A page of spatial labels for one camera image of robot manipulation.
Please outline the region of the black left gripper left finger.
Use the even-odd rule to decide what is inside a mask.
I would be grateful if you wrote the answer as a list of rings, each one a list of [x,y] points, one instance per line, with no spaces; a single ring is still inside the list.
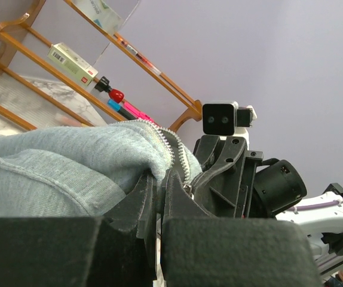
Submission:
[[[0,218],[0,286],[152,286],[154,177],[102,216]]]

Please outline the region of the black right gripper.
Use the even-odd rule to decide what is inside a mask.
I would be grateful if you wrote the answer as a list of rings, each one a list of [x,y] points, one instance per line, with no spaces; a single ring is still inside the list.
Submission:
[[[242,137],[204,135],[196,142],[194,155],[203,171],[191,190],[199,207],[210,216],[247,218],[263,152],[249,150]]]

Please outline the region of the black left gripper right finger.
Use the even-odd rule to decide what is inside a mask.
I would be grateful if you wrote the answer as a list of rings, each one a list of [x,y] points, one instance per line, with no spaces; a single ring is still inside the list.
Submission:
[[[170,172],[161,266],[168,286],[320,286],[306,235],[291,222],[207,216]]]

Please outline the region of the grey zip-up jacket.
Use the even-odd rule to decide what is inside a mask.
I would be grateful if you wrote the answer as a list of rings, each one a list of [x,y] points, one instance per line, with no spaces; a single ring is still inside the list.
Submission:
[[[174,132],[145,120],[0,135],[0,217],[103,215],[143,172],[190,184],[202,169]]]

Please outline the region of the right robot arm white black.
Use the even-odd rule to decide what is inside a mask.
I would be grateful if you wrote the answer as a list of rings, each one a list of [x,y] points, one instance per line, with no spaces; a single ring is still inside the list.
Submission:
[[[321,275],[343,267],[343,187],[331,183],[319,196],[308,197],[290,162],[264,159],[241,137],[204,135],[194,155],[203,171],[190,193],[205,213],[291,222],[306,235]]]

